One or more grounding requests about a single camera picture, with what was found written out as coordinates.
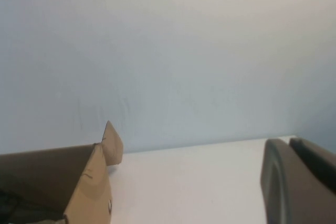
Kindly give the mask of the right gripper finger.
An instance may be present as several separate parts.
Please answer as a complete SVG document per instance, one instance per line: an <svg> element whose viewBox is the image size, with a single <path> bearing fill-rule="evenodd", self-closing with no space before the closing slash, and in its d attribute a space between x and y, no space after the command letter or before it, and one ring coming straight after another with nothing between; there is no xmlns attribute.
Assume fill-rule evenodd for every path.
<svg viewBox="0 0 336 224"><path fill-rule="evenodd" d="M335 154L313 142L268 139L260 185L267 223L335 223Z"/></svg>

